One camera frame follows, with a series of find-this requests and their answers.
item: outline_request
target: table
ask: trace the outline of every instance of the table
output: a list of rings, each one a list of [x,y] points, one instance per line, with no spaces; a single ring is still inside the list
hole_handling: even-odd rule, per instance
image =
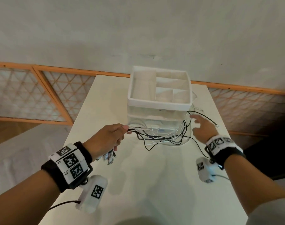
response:
[[[98,75],[83,103],[65,144],[86,141],[104,125],[127,123],[129,78]],[[192,85],[194,105],[228,135],[205,85]],[[204,144],[198,142],[201,149]],[[92,163],[93,174],[108,179],[108,186],[93,214],[78,211],[73,203],[47,213],[40,225],[140,225],[140,224],[245,224],[247,216],[230,181],[217,178],[201,182],[195,161],[202,156],[196,143],[157,145],[147,151],[135,134],[125,136],[110,166]],[[226,175],[225,171],[216,171]],[[77,200],[82,189],[66,190],[55,204]]]

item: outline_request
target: wooden floor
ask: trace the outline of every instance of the wooden floor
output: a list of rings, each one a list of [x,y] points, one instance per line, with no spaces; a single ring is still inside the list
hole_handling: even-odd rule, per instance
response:
[[[0,144],[29,129],[39,125],[38,123],[0,121]]]

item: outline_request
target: diamond lattice panel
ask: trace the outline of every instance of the diamond lattice panel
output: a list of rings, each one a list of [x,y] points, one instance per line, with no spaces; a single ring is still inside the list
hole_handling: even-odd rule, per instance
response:
[[[228,131],[270,134],[285,123],[285,96],[209,88]]]
[[[0,68],[0,117],[66,121],[30,70]]]
[[[75,121],[95,77],[48,71],[44,74]]]

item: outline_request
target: black and white square marker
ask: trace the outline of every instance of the black and white square marker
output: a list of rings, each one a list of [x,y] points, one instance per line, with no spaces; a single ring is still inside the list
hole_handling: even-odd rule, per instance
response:
[[[62,160],[64,161],[64,163],[67,165],[68,168],[74,166],[77,162],[79,162],[74,153],[71,153],[70,155],[64,157]]]
[[[211,142],[211,143],[208,145],[208,148],[210,148],[210,150],[213,151],[213,149],[216,148],[214,142]]]
[[[74,179],[77,178],[80,174],[83,173],[83,169],[82,169],[81,164],[79,163],[75,167],[71,168],[70,172],[71,172]]]
[[[224,137],[224,140],[228,143],[233,143],[233,140],[231,140],[230,138]]]
[[[70,149],[69,147],[65,146],[64,148],[60,149],[59,151],[57,151],[56,153],[59,156],[63,156],[64,154],[66,154],[67,152],[71,151],[72,149]]]
[[[103,190],[104,190],[103,187],[96,185],[94,187],[94,190],[93,190],[91,196],[100,199]]]
[[[215,143],[216,143],[217,145],[220,145],[220,144],[223,144],[223,143],[224,143],[224,141],[222,140],[222,138],[217,138],[217,139],[215,139],[214,141],[215,141]]]
[[[198,169],[198,170],[203,170],[203,169],[204,169],[204,164],[203,164],[203,162],[200,162],[200,163],[197,164],[197,169]]]

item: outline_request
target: forearm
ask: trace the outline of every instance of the forearm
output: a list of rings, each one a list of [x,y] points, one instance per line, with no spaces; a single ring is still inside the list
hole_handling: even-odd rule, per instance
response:
[[[263,203],[285,198],[285,190],[280,185],[242,156],[231,155],[224,167],[246,214]]]
[[[60,191],[44,170],[0,195],[0,225],[36,225]]]

